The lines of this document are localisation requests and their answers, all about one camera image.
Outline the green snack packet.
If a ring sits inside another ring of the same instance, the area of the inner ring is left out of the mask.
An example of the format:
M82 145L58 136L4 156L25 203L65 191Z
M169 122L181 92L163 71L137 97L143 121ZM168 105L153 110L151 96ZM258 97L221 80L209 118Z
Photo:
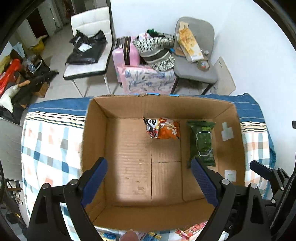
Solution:
M187 126L190 128L190 160L188 168L191 167L191 160L196 158L204 165L215 167L215 159L212 146L212 129L215 123L205 120L188 120Z

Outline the orange panda snack packet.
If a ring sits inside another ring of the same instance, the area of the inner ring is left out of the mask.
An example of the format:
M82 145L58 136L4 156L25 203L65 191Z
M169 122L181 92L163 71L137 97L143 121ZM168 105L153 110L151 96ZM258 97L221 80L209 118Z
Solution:
M151 139L178 140L180 138L180 124L178 121L169 118L143 118L143 121Z

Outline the red snack packet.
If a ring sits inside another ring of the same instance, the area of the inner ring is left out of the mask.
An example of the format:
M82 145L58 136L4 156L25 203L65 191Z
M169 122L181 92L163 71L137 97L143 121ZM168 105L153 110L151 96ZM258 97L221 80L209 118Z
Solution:
M175 233L181 237L181 240L195 240L206 224L207 221L203 221L189 227L188 229L176 229Z

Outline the long blue snack packet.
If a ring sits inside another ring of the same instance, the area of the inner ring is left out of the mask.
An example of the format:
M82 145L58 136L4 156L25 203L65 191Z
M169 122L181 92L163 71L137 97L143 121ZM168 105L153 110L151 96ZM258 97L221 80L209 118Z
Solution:
M148 233L148 241L160 241L162 238L161 235L154 233L154 232L149 232Z

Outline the open cardboard box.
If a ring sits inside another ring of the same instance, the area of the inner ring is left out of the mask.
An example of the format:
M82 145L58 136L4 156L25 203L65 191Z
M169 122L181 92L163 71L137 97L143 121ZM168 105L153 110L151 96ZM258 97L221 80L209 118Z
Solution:
M169 118L180 124L180 138L151 139L143 118ZM245 154L234 104L209 98L121 95L90 101L82 141L82 170L106 158L104 182L86 212L95 226L150 232L206 221L209 204L187 168L188 120L213 121L214 170L233 171L245 184Z

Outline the plaid checkered tablecloth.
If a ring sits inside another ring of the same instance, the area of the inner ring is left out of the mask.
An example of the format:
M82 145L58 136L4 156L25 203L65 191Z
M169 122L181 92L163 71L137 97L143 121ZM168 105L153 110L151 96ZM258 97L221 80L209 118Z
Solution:
M213 211L188 162L187 121L212 121L214 170L236 185L269 184L251 161L276 154L259 104L249 94L203 97L118 95L32 104L21 140L27 215L44 183L67 184L104 157L108 170L86 213L96 227L163 231L205 221Z

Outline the grey chair at left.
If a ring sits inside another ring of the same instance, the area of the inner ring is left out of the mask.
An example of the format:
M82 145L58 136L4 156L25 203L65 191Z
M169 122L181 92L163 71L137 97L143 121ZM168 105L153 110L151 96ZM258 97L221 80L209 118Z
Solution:
M22 127L1 119L0 128L0 156L4 177L9 180L22 181Z

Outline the floral pink gift bag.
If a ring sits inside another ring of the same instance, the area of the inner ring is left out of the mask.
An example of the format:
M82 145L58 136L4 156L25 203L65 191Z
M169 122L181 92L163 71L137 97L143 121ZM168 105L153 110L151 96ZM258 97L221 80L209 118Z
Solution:
M173 69L158 72L147 65L121 65L117 75L125 94L170 94L177 79Z

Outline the white plush goose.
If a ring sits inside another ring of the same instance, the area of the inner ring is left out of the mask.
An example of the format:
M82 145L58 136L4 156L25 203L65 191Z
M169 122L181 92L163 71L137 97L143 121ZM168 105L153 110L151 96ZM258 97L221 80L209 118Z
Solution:
M26 80L20 84L16 84L8 88L0 98L0 105L2 108L7 109L10 113L13 113L13 104L11 99L20 91L20 89L30 84L30 80Z

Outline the black bag on chair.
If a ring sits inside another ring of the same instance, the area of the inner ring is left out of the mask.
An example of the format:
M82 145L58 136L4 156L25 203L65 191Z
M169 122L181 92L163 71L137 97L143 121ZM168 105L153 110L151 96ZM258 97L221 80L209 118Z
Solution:
M77 30L76 35L69 42L73 44L73 51L66 59L66 64L72 65L97 63L107 46L107 39L102 30L92 37Z

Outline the pink suitcase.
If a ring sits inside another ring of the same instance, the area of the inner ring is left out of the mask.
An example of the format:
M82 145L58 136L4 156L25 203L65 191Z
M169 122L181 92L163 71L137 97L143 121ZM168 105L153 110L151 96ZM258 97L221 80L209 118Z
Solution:
M112 46L112 58L114 63L114 68L117 76L118 83L122 85L119 67L128 66L138 66L140 65L140 55L132 43L135 36L123 36L121 38L116 38Z

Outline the red plastic bag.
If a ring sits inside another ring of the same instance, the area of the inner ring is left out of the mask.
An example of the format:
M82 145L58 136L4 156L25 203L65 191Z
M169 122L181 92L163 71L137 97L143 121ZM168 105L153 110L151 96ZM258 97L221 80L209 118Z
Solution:
M15 82L14 73L16 71L20 71L22 69L21 61L19 59L14 59L10 62L10 66L5 71L5 73L1 76L1 96L5 92L5 88L9 82Z

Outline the black white patterned bag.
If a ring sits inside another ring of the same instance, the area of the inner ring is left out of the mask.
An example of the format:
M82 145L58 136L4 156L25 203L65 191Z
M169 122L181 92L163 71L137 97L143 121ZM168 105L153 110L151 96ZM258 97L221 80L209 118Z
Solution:
M141 40L137 36L132 43L147 65L155 71L163 72L172 69L175 65L175 58L171 53L174 42L174 36L163 34L160 37Z

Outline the yellow snack box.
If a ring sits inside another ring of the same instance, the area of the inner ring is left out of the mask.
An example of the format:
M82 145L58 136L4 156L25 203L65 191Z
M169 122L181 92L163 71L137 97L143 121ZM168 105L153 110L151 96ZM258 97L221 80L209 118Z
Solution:
M193 63L204 59L201 48L189 29L189 23L180 22L176 38L188 62Z

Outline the white padded chair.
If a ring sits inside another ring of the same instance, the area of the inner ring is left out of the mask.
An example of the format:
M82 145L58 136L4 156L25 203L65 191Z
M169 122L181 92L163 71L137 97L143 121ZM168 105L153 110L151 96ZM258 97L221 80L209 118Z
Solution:
M102 75L108 93L107 68L112 51L110 8L91 9L71 17L73 52L66 59L63 78L77 88L76 79Z

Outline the grey chair at wall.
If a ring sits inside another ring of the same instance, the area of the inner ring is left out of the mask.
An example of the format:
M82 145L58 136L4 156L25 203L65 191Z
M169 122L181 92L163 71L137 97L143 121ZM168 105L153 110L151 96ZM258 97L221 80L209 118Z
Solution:
M205 95L218 81L210 62L214 39L214 28L205 20L184 16L176 23L175 76L177 81L186 79L207 84L201 95Z

